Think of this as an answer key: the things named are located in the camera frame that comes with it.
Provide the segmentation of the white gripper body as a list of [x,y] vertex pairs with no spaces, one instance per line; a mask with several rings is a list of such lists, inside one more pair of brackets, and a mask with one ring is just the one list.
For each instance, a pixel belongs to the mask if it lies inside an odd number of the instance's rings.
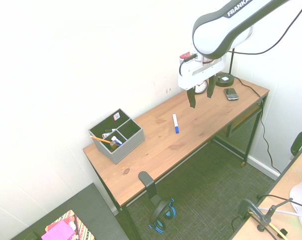
[[180,56],[177,84],[189,90],[214,76],[226,66],[227,55],[218,59],[208,59],[197,51],[190,51]]

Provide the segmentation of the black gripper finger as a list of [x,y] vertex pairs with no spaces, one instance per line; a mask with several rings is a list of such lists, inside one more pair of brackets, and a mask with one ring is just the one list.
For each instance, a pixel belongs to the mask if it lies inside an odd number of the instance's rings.
[[196,89],[195,88],[191,88],[191,89],[187,90],[187,98],[188,98],[188,101],[189,101],[189,105],[193,109],[196,107],[195,95],[196,95]]
[[215,76],[211,76],[208,79],[208,86],[207,86],[207,97],[211,98],[215,89]]

